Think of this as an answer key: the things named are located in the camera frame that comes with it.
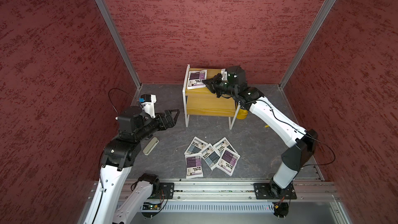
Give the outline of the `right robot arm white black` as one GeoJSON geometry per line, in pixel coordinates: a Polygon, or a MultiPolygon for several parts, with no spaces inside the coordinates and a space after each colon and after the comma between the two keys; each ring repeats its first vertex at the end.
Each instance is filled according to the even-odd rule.
{"type": "Polygon", "coordinates": [[[288,149],[281,155],[282,163],[268,188],[268,194],[273,198],[283,198],[301,168],[314,155],[318,134],[290,120],[259,89],[247,86],[246,82],[234,85],[223,81],[218,74],[204,80],[203,84],[217,97],[231,97],[241,108],[263,120],[284,141],[288,149]]]}

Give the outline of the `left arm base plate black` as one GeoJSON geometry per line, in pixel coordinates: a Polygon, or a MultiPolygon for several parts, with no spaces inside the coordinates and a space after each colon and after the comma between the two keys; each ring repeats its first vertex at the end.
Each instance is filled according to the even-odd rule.
{"type": "Polygon", "coordinates": [[[156,184],[152,190],[152,195],[149,199],[173,199],[174,196],[174,183],[159,183],[156,184]]]}

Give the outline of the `purple coffee bag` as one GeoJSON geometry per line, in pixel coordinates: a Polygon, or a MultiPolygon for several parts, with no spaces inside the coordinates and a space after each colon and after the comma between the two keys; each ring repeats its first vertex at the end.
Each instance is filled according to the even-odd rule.
{"type": "Polygon", "coordinates": [[[200,153],[185,155],[186,179],[203,177],[202,157],[200,153]]]}
{"type": "Polygon", "coordinates": [[[233,175],[240,155],[228,148],[225,148],[216,164],[216,167],[229,176],[233,175]]]}
{"type": "Polygon", "coordinates": [[[206,85],[203,83],[203,81],[206,79],[207,79],[206,69],[200,71],[189,71],[187,89],[193,90],[193,89],[205,88],[206,85]]]}

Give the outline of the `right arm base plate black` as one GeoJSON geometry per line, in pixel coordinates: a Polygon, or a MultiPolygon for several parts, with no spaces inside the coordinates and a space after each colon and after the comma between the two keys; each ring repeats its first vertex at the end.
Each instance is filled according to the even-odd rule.
{"type": "Polygon", "coordinates": [[[274,183],[254,183],[254,192],[257,200],[280,201],[282,198],[285,200],[297,199],[293,183],[290,183],[285,189],[281,189],[274,183]]]}

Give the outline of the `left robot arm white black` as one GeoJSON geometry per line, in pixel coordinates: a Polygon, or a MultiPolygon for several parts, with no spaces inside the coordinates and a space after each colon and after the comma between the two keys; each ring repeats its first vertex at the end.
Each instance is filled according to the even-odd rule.
{"type": "Polygon", "coordinates": [[[151,117],[142,107],[131,106],[119,114],[118,135],[104,148],[99,182],[85,218],[86,224],[129,224],[144,202],[159,192],[158,177],[145,173],[124,203],[117,206],[127,176],[141,151],[141,141],[151,138],[157,131],[174,127],[179,113],[179,110],[166,110],[151,117]]]}

